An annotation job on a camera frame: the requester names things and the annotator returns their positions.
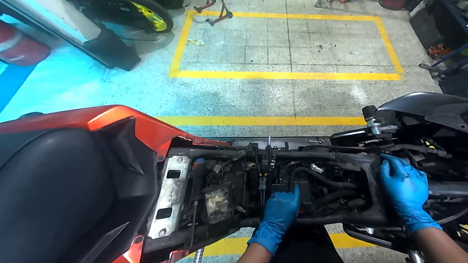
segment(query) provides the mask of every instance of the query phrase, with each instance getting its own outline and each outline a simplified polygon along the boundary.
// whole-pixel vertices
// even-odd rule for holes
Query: yellow painted line
[[[203,11],[201,14],[219,16],[218,11]],[[328,19],[328,20],[355,20],[355,21],[376,21],[378,16],[371,15],[307,15],[307,14],[275,14],[275,13],[248,13],[248,12],[233,12],[234,17],[252,17],[252,18],[294,18],[294,19]]]
[[[180,62],[182,61],[183,50],[185,49],[185,43],[187,38],[189,38],[190,27],[192,27],[193,16],[197,14],[196,11],[189,11],[185,22],[182,27],[182,33],[180,34],[180,40],[175,48],[174,58],[172,59],[172,64],[169,69],[169,77],[177,72],[179,72]]]
[[[392,43],[390,42],[390,38],[388,38],[387,32],[385,31],[385,27],[383,26],[382,19],[380,17],[377,17],[375,20],[375,24],[377,25],[377,29],[380,32],[380,37],[383,40],[383,43],[385,44],[385,47],[387,48],[388,55],[390,56],[390,59],[392,60],[393,67],[395,67],[396,73],[399,75],[403,75],[403,67],[400,64],[400,61],[398,60],[398,57],[396,56],[396,52],[393,49]]]
[[[336,249],[375,247],[375,245],[354,239],[347,234],[329,234]],[[203,256],[241,255],[247,248],[249,237],[224,238],[205,247]]]
[[[185,44],[189,37],[194,16],[218,16],[218,11],[203,11],[201,14],[194,10],[187,12],[182,33],[175,49],[174,58],[169,69],[171,78],[199,78],[199,79],[291,79],[291,80],[401,80],[403,68],[388,38],[382,20],[378,16],[369,15],[306,15],[306,14],[273,14],[273,13],[246,13],[233,12],[235,17],[254,18],[293,18],[293,19],[328,19],[328,20],[354,20],[373,21],[379,29],[380,36],[387,48],[388,54],[395,67],[396,73],[300,73],[300,72],[223,72],[223,71],[185,71],[179,70]]]
[[[363,117],[158,116],[174,126],[365,125]]]
[[[289,79],[289,80],[400,80],[396,73],[318,73],[318,72],[241,72],[241,71],[177,71],[172,78],[200,79]]]

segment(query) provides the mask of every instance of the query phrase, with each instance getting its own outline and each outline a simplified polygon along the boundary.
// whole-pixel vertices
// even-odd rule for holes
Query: bolt
[[[158,234],[158,235],[159,235],[159,236],[164,236],[165,234],[166,234],[166,229],[163,228],[163,229],[161,229],[161,231],[159,231],[159,234]]]

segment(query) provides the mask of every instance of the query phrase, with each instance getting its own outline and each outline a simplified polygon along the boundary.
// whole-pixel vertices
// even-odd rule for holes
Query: tiled floor
[[[193,0],[199,6],[205,0]],[[106,69],[81,51],[51,40],[53,54],[40,63],[0,113],[0,121],[106,104],[124,104],[152,116],[357,117],[361,108],[416,91],[440,92],[426,70],[428,58],[409,24],[409,13],[356,0],[315,8],[316,0],[226,0],[233,12],[378,16],[402,65],[400,80],[172,78],[187,12],[171,11],[173,32],[155,42],[135,42],[142,62],[131,72]],[[210,11],[219,11],[220,1]],[[209,26],[195,16],[179,70],[279,73],[395,73],[376,24],[370,21],[233,17]],[[353,125],[180,126],[195,135],[312,136]],[[404,262],[382,248],[340,250],[345,262]],[[233,262],[237,255],[227,256]]]

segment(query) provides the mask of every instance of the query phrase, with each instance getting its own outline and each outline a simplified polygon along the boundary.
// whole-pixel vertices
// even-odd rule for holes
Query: motorcycle
[[[418,92],[363,116],[365,128],[312,138],[206,139],[121,105],[1,123],[2,257],[175,262],[258,226],[270,194],[297,184],[296,225],[342,223],[417,262],[381,190],[381,153],[427,173],[423,208],[465,248],[468,99]]]
[[[68,1],[96,25],[111,22],[147,33],[166,33],[174,27],[171,15],[156,0]]]

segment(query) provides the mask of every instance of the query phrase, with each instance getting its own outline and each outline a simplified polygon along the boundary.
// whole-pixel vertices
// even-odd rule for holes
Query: hand
[[[258,243],[275,255],[281,238],[297,218],[299,203],[300,191],[297,185],[294,193],[273,193],[266,202],[263,221],[247,244]]]
[[[393,201],[396,212],[411,233],[427,227],[442,229],[424,210],[429,196],[427,175],[407,161],[387,154],[380,166],[382,184]]]

